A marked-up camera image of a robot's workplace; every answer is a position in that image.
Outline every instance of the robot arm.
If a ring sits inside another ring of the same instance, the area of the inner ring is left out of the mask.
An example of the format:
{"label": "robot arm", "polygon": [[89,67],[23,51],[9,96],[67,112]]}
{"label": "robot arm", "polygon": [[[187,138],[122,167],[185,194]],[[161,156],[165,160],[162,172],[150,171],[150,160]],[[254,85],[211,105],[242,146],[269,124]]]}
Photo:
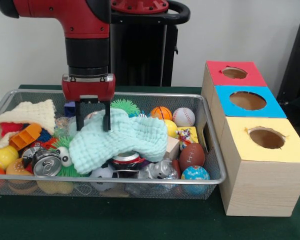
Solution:
{"label": "robot arm", "polygon": [[80,102],[102,102],[104,129],[110,129],[110,100],[115,77],[108,74],[111,6],[109,0],[0,0],[12,18],[55,18],[64,30],[69,75],[62,79],[64,96],[76,102],[77,129],[83,127]]}

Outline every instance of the yellow tennis ball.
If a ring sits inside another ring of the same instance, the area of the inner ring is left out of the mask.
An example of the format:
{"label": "yellow tennis ball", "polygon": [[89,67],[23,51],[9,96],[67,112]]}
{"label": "yellow tennis ball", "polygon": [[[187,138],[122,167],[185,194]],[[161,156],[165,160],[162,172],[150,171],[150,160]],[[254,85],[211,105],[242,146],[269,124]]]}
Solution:
{"label": "yellow tennis ball", "polygon": [[166,128],[168,129],[168,135],[172,138],[175,138],[177,136],[176,131],[178,131],[177,125],[171,121],[171,120],[164,120]]}
{"label": "yellow tennis ball", "polygon": [[0,168],[6,170],[8,165],[19,158],[18,151],[13,146],[0,148]]}

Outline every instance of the white wall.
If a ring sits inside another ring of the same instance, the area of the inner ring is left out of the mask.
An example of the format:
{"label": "white wall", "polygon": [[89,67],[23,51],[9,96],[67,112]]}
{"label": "white wall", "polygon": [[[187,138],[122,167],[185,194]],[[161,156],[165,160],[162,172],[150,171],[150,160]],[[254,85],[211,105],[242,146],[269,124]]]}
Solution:
{"label": "white wall", "polygon": [[[254,61],[277,94],[300,22],[300,0],[181,0],[173,86],[201,87],[204,62]],[[67,72],[64,36],[54,19],[0,13],[0,96],[20,84],[60,84]]]}

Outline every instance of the yellow panel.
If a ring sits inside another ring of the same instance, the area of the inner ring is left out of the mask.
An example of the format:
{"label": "yellow panel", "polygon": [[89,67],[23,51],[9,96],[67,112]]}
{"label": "yellow panel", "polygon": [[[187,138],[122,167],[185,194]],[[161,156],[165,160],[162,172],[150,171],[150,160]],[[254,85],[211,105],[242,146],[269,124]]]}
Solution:
{"label": "yellow panel", "polygon": [[[264,117],[226,117],[226,120],[242,160],[300,163],[300,137],[289,120]],[[270,149],[254,142],[251,132],[263,129],[280,133],[283,145]]]}

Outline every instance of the cream knitted cloth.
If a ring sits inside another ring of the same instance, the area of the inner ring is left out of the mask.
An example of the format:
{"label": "cream knitted cloth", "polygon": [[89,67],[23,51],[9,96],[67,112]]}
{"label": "cream knitted cloth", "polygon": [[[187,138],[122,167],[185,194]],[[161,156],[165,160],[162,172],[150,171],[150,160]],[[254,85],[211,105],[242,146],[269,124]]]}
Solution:
{"label": "cream knitted cloth", "polygon": [[[49,134],[55,132],[55,106],[51,99],[39,103],[31,103],[29,101],[21,102],[11,111],[6,111],[0,115],[0,123],[15,123],[15,124],[39,124],[46,129]],[[0,148],[9,145],[9,139],[17,132],[8,133],[3,138],[1,137],[0,126]]]}

